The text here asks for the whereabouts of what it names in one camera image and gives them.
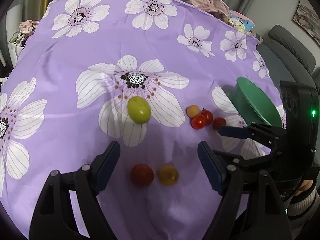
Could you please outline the person right hand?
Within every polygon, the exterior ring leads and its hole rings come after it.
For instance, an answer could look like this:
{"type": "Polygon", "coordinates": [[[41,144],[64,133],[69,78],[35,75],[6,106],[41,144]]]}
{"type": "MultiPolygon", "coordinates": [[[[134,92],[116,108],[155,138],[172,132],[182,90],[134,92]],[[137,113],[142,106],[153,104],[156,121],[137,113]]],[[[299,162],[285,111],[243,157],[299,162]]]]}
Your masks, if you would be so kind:
{"type": "Polygon", "coordinates": [[[313,184],[313,180],[304,180],[297,190],[296,194],[300,194],[306,190],[308,190],[313,184]]]}

